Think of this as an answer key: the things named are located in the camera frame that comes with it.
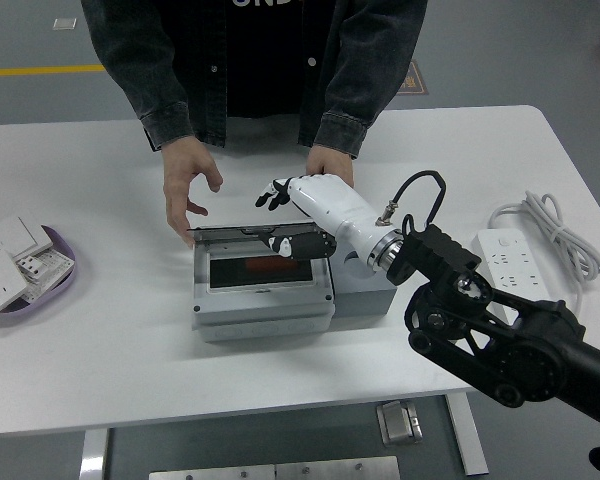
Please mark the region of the person's right hand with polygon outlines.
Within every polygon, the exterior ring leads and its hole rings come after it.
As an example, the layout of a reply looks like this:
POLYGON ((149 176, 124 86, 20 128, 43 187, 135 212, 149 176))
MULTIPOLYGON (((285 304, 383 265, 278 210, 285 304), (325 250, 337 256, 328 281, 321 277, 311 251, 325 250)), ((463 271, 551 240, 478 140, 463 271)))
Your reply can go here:
POLYGON ((187 213, 207 216, 208 210, 189 198, 191 182, 202 176, 210 191, 218 192, 223 184, 215 160, 194 136, 186 136, 161 147, 163 159, 163 193, 166 220, 175 233, 192 248, 194 240, 187 213))

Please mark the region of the person's left hand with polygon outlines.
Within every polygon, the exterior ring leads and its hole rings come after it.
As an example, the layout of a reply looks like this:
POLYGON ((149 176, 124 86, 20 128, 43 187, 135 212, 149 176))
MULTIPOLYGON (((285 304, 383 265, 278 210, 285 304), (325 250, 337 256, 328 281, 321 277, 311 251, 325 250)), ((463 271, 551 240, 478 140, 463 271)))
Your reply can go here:
POLYGON ((306 161, 306 174, 336 175, 347 185, 354 187, 354 170, 351 156, 348 153, 328 147, 314 145, 310 148, 306 161))

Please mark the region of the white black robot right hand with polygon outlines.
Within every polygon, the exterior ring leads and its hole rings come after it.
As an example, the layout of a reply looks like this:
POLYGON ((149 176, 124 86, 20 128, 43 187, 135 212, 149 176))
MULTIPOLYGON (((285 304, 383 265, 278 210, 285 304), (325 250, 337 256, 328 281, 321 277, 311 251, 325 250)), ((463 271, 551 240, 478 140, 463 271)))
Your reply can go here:
POLYGON ((403 243, 392 225, 398 203, 391 200, 379 214, 352 187, 333 174, 275 179, 262 191, 255 205, 274 210, 293 203, 318 227, 349 243, 361 261, 373 270, 387 271, 403 243))

